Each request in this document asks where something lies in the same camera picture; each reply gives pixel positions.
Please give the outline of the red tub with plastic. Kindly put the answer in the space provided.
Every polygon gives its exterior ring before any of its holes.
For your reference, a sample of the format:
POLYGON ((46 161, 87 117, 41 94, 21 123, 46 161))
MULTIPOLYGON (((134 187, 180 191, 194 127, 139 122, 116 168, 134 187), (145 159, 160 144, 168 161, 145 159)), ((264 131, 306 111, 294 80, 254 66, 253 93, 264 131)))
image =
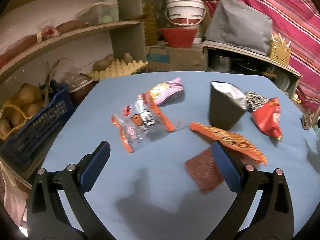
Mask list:
POLYGON ((74 107, 78 107, 83 102, 89 92, 97 85, 97 81, 87 82, 81 88, 77 88, 73 92, 69 92, 69 97, 74 107))

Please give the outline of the pink striped curtain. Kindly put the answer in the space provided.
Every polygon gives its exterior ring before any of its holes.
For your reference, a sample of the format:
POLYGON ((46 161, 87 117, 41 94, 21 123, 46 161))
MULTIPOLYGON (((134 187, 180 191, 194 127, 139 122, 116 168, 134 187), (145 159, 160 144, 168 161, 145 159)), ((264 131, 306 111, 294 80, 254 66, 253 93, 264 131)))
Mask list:
MULTIPOLYGON (((213 14, 220 0, 204 0, 213 14)), ((319 107, 319 12, 311 0, 240 0, 272 18, 273 30, 291 42, 290 66, 302 78, 297 94, 304 108, 319 107)))

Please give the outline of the orange snack bag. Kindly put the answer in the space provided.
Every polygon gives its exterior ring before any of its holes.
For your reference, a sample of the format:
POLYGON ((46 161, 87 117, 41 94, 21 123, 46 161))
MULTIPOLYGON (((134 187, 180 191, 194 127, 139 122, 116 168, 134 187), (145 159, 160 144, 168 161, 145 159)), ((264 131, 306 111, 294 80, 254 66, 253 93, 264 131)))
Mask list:
POLYGON ((231 150, 249 156, 257 164, 263 163, 264 166, 267 165, 267 158, 263 153, 240 134, 228 132, 217 127, 202 125, 198 122, 192 122, 189 125, 189 128, 192 131, 199 132, 210 139, 221 142, 221 144, 231 150))

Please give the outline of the sweet potatoes in net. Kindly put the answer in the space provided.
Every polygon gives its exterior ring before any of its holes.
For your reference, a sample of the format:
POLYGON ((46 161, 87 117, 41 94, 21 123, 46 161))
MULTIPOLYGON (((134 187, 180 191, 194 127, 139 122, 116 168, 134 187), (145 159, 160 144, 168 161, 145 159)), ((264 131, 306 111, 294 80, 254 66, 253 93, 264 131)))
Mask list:
POLYGON ((56 27, 46 26, 40 32, 36 34, 27 35, 17 42, 11 44, 6 52, 1 55, 1 67, 6 65, 12 59, 20 55, 25 50, 39 44, 43 41, 57 37, 61 34, 68 33, 70 31, 78 30, 81 28, 88 27, 88 22, 81 22, 78 20, 68 21, 56 27))

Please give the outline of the wooden shelf unit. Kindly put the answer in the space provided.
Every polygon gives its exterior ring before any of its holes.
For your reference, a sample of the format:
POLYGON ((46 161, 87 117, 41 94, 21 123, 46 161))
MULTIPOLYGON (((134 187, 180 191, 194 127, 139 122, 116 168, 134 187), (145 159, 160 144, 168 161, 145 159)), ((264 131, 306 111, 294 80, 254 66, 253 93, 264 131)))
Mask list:
MULTIPOLYGON (((33 1, 36 0, 8 0, 2 10, 2 14, 7 16, 14 9, 33 1)), ((144 61, 146 59, 144 31, 143 24, 138 19, 141 15, 142 0, 120 0, 120 20, 118 22, 77 29, 33 46, 1 68, 1 81, 5 81, 25 64, 46 52, 68 42, 105 31, 110 31, 111 33, 111 41, 116 57, 121 57, 125 52, 129 52, 135 59, 144 61)))

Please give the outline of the yellow cutlery basket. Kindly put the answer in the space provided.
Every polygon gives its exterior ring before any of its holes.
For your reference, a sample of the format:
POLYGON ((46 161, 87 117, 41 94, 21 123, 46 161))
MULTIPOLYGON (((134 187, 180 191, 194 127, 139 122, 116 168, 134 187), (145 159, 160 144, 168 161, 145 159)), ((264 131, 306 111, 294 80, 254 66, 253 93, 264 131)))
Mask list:
POLYGON ((280 33, 271 33, 270 49, 268 56, 273 61, 283 64, 284 66, 289 65, 291 56, 291 41, 286 39, 280 33))

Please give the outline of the low wooden side shelf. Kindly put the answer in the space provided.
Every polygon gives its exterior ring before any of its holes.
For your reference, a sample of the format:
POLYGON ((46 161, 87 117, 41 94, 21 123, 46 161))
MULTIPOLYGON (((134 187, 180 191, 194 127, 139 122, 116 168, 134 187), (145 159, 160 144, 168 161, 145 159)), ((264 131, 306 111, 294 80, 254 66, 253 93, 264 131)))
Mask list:
POLYGON ((302 74, 267 56, 223 43, 204 41, 204 64, 221 73, 259 75, 270 79, 290 99, 294 98, 302 74))

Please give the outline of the red chip bag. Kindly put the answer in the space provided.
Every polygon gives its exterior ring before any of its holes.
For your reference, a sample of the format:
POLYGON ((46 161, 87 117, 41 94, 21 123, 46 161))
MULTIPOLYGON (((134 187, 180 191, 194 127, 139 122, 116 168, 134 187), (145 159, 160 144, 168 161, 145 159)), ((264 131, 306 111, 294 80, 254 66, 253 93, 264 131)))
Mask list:
POLYGON ((259 130, 271 138, 282 140, 280 127, 281 106, 278 98, 271 98, 262 107, 252 113, 252 119, 259 130))

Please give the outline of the pink candy wrapper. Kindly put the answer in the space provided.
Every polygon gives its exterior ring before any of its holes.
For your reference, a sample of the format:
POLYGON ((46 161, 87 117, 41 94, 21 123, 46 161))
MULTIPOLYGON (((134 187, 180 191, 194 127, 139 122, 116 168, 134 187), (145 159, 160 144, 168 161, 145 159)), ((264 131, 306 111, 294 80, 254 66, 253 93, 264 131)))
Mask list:
POLYGON ((159 83, 149 90, 153 102, 157 106, 167 105, 183 99, 184 86, 180 77, 159 83))

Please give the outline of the grey fabric cover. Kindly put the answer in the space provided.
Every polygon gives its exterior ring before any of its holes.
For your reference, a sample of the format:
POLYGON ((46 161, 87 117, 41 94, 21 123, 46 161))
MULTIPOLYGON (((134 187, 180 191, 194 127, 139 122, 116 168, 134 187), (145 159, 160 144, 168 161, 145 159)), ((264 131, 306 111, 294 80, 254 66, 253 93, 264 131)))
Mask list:
POLYGON ((220 0, 204 38, 266 56, 272 27, 272 19, 253 7, 239 0, 220 0))

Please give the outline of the blue plastic crate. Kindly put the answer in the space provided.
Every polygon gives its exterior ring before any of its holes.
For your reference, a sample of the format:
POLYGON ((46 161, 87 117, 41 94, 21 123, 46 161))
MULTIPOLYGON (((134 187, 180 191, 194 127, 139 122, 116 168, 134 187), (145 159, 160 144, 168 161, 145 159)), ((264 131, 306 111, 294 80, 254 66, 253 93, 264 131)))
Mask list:
POLYGON ((49 94, 50 103, 1 144, 1 157, 12 165, 22 169, 30 165, 40 144, 74 113, 68 85, 53 80, 50 87, 53 90, 49 94))

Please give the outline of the red plastic bowl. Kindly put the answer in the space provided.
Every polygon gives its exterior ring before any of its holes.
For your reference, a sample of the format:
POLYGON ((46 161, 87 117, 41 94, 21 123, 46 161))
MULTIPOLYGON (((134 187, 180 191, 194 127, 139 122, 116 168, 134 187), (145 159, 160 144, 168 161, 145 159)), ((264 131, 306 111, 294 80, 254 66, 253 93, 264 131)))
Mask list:
POLYGON ((190 48, 196 36, 197 29, 192 28, 162 28, 161 32, 169 47, 190 48))

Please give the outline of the cardboard box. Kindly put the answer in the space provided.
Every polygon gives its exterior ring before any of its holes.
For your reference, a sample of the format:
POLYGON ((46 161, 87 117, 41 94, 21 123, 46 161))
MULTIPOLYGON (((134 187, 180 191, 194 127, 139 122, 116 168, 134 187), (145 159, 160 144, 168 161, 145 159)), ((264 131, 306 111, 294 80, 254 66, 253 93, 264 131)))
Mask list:
POLYGON ((148 72, 206 71, 203 47, 190 48, 147 46, 148 72))

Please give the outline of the yellow egg tray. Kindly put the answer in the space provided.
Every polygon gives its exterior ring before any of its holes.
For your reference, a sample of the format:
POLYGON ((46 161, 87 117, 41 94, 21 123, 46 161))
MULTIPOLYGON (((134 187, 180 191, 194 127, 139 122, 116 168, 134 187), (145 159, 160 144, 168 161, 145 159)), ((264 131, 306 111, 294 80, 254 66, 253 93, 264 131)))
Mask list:
POLYGON ((125 63, 123 60, 116 60, 115 62, 112 62, 105 70, 92 70, 86 75, 92 77, 94 81, 100 82, 106 78, 122 77, 142 73, 144 70, 146 70, 148 64, 148 61, 143 62, 141 60, 133 60, 129 63, 125 63))

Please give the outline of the white red plastic bucket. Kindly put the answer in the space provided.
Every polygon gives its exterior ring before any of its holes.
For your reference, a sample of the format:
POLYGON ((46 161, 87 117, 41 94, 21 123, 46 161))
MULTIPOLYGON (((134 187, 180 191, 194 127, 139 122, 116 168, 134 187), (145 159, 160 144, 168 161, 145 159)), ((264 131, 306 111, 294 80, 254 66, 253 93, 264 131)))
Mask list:
POLYGON ((202 0, 168 0, 165 16, 167 20, 178 26, 200 24, 206 14, 202 0))

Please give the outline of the potatoes in net bag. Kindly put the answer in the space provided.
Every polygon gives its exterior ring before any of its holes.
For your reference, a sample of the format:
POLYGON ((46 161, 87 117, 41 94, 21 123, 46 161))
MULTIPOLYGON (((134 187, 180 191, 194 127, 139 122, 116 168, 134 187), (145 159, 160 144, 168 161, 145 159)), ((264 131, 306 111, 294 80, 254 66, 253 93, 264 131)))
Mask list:
POLYGON ((1 140, 5 141, 44 106, 40 87, 25 83, 1 108, 1 140))

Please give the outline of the small brown crumpled scrap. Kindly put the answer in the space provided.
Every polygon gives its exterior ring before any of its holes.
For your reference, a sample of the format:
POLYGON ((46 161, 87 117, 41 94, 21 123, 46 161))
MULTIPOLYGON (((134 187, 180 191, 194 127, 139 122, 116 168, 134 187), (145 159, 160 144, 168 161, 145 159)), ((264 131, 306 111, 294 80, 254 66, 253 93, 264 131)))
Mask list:
POLYGON ((311 109, 307 109, 305 113, 302 114, 302 127, 304 130, 309 130, 313 126, 315 114, 312 113, 311 109))

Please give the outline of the black foil-lined pouch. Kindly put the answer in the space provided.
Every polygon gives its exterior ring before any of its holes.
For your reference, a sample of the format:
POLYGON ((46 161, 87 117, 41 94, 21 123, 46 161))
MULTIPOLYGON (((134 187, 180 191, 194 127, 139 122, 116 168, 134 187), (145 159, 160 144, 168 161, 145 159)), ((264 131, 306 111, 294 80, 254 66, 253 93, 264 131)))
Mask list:
POLYGON ((235 85, 210 83, 209 122, 211 126, 231 129, 247 111, 246 95, 235 85))

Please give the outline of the clear plastic container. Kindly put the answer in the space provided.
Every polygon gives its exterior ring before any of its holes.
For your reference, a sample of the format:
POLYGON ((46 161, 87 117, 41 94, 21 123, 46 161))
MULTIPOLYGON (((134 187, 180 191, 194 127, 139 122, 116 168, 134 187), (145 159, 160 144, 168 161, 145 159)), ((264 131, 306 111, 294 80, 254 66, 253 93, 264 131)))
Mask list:
POLYGON ((76 14, 75 19, 88 25, 100 25, 119 21, 117 0, 98 2, 76 14))

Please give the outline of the clear orange snack wrapper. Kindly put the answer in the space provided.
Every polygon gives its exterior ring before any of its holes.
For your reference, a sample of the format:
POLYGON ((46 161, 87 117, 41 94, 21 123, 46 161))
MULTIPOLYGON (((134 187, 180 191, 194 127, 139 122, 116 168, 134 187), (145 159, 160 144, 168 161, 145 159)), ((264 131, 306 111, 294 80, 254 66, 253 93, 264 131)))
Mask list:
POLYGON ((139 94, 134 103, 111 116, 119 130, 122 145, 128 153, 162 139, 176 127, 156 105, 149 91, 139 94))

